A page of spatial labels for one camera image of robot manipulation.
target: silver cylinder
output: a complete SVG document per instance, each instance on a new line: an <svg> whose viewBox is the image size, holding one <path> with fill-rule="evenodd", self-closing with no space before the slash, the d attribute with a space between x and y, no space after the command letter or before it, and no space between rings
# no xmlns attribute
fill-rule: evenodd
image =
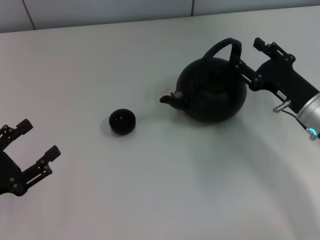
<svg viewBox="0 0 320 240"><path fill-rule="evenodd" d="M320 93L300 109L296 118L315 135L320 133Z"/></svg>

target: black kettle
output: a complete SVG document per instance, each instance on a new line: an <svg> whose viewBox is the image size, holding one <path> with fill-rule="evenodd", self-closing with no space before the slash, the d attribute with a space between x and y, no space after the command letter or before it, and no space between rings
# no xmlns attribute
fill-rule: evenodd
<svg viewBox="0 0 320 240"><path fill-rule="evenodd" d="M214 57L232 45L229 61ZM241 42L227 38L213 46L201 59L190 63L180 74L176 91L161 97L160 102L185 111L202 122L220 122L234 116L247 96L247 86L240 79L237 64Z"/></svg>

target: white tabletop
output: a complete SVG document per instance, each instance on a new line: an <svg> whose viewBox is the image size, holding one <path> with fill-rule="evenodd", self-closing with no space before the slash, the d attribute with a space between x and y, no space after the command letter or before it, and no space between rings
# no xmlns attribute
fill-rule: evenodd
<svg viewBox="0 0 320 240"><path fill-rule="evenodd" d="M305 7L0 34L0 125L34 126L6 152L22 170L62 153L24 196L0 196L0 239L320 239L320 142L274 95L249 90L209 126L159 103L229 37L254 70L268 59L254 39L276 42L320 89L319 22ZM137 120L123 137L108 124L120 108Z"/></svg>

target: small black bowl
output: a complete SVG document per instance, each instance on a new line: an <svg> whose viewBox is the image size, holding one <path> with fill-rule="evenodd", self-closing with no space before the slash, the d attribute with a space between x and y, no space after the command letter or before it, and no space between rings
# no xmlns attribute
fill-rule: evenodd
<svg viewBox="0 0 320 240"><path fill-rule="evenodd" d="M119 135L127 135L136 127L136 116L128 109L118 109L109 117L111 129Z"/></svg>

